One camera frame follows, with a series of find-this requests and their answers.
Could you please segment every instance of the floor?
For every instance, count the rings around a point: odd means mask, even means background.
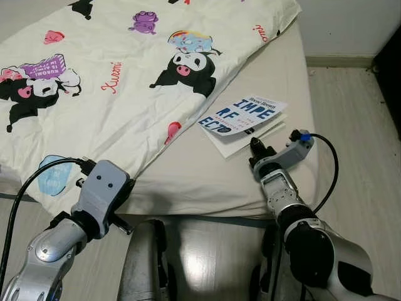
[[[308,72],[316,130],[330,138],[340,158],[338,185],[319,216],[370,255],[373,290],[401,298],[401,143],[386,104],[369,71]],[[322,196],[333,163],[330,151],[319,148]],[[0,241],[10,208],[10,201],[0,200]],[[30,239],[49,220],[39,205],[22,204],[7,279],[21,268]],[[201,219],[164,221],[178,300],[247,300],[249,277],[260,260],[261,228]],[[129,239],[112,227],[103,240],[91,242],[65,277],[62,300],[115,300]]]

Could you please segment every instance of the white blanket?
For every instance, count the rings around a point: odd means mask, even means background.
[[[169,2],[81,0],[3,42],[0,164],[24,181],[87,156],[136,176],[299,13],[295,0]],[[69,211],[79,177],[63,164],[28,193]]]

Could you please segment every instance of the mattress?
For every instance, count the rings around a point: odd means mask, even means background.
[[[9,32],[0,34],[6,37]],[[293,128],[314,130],[305,59],[296,23],[281,33],[280,39],[248,60],[210,110],[249,94],[289,104],[286,128],[263,139],[276,150],[284,147]],[[302,197],[309,203],[315,197],[316,154],[313,149],[307,160],[290,171]],[[249,170],[249,156],[249,150],[244,149],[229,160],[223,159],[202,129],[194,125],[141,173],[132,200],[120,212],[262,217],[266,214],[264,199]],[[1,170],[0,191],[15,193],[18,176],[6,167]]]

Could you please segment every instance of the baseboard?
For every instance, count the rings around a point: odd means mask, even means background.
[[[350,68],[370,68],[374,56],[307,56],[306,65],[308,67],[350,67]]]

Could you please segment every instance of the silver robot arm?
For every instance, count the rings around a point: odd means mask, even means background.
[[[83,173],[88,177],[76,183],[81,194],[71,214],[60,213],[29,244],[24,266],[10,281],[2,301],[59,301],[62,279],[89,241],[103,238],[112,223],[127,234],[132,232],[114,211],[128,198],[134,181],[110,161],[87,160]]]
[[[372,263],[365,250],[335,233],[299,197],[286,168],[305,158],[313,138],[299,139],[307,131],[293,134],[292,143],[279,154],[253,138],[254,157],[249,160],[274,214],[293,276],[317,301],[394,300],[373,293]]]

